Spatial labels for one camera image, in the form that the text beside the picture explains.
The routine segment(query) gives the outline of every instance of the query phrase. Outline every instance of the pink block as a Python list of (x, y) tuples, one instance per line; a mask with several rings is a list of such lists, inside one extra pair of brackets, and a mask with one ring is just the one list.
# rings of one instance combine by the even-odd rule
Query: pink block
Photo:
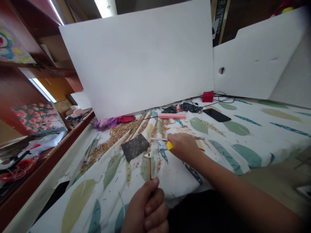
[(185, 114), (177, 114), (177, 113), (159, 113), (158, 117), (160, 119), (185, 119)]

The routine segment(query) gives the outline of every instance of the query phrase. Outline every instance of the smartphone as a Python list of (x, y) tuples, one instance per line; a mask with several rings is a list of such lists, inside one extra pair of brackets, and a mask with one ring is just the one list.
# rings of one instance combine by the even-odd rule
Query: smartphone
[(231, 118), (227, 117), (226, 115), (216, 111), (215, 109), (209, 108), (203, 110), (207, 115), (210, 117), (214, 118), (218, 122), (225, 122), (225, 121), (230, 121)]

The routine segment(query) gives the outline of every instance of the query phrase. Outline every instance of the floral picture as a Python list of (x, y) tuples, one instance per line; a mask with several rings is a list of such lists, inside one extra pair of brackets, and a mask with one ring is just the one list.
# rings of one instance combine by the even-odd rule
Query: floral picture
[(0, 19), (0, 61), (36, 63), (2, 19)]
[(67, 130), (50, 102), (11, 107), (11, 109), (30, 134)]

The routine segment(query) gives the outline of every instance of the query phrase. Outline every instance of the sandpaper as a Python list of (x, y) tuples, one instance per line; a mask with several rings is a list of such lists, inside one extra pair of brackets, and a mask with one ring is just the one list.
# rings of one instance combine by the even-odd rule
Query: sandpaper
[(136, 138), (121, 145), (125, 158), (128, 162), (136, 158), (138, 155), (147, 150), (149, 142), (142, 134), (139, 134)]

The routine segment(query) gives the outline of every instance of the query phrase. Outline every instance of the white foam board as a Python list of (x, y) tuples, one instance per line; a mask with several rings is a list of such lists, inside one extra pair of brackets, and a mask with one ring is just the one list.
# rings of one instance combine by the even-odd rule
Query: white foam board
[(268, 99), (306, 31), (304, 11), (299, 8), (253, 24), (214, 47), (215, 91)]
[(308, 28), (269, 99), (311, 108), (310, 64), (311, 28)]
[(209, 1), (69, 24), (60, 31), (99, 119), (214, 89)]
[(72, 93), (70, 95), (82, 110), (85, 110), (85, 109), (92, 107), (90, 100), (88, 99), (85, 91), (75, 92), (75, 93)]

